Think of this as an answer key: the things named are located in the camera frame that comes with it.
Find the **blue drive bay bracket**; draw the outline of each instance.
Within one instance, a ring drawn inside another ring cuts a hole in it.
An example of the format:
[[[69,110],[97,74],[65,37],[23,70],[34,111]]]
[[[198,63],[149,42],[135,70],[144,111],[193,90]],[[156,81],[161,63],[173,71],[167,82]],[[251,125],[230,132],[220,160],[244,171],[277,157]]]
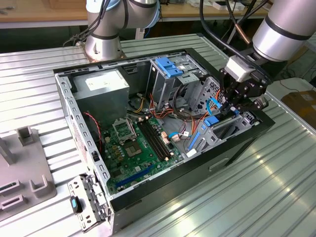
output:
[[[174,65],[174,63],[171,62],[167,57],[156,58],[155,62],[169,78],[181,76],[183,74],[183,71],[177,69],[176,65]]]

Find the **blue latch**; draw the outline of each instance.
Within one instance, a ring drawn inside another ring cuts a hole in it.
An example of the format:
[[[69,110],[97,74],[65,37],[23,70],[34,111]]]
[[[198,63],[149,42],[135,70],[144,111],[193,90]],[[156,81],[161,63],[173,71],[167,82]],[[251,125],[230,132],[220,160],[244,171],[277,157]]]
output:
[[[174,63],[171,62],[167,57],[156,58],[155,62],[167,74],[169,78],[181,76],[183,74],[183,71],[177,69]]]
[[[204,119],[204,123],[208,127],[212,126],[213,124],[216,124],[217,122],[219,122],[219,120],[215,116],[211,116],[211,117]]]

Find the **cardboard box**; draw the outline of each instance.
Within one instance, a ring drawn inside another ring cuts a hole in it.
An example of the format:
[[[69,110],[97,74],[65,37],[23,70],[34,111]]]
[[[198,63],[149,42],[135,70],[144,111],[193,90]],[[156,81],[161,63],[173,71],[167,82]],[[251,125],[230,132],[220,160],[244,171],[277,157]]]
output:
[[[316,129],[316,92],[313,90],[292,92],[281,101],[310,126]]]
[[[86,0],[49,0],[53,9],[85,9]]]

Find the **ram slot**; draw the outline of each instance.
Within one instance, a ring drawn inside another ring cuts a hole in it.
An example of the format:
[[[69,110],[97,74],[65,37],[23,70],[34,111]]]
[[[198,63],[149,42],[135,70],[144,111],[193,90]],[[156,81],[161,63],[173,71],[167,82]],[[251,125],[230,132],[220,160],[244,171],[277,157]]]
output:
[[[170,153],[168,149],[148,122],[139,123],[138,127],[160,161],[163,161],[166,158],[170,158]]]

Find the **motherboard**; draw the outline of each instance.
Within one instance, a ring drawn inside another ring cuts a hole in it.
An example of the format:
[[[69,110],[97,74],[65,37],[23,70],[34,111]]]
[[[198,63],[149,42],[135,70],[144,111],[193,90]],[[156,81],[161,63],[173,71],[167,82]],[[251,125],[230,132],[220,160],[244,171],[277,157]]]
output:
[[[104,162],[111,178],[111,195],[149,178],[183,160],[156,120],[122,119],[102,132],[105,140]]]

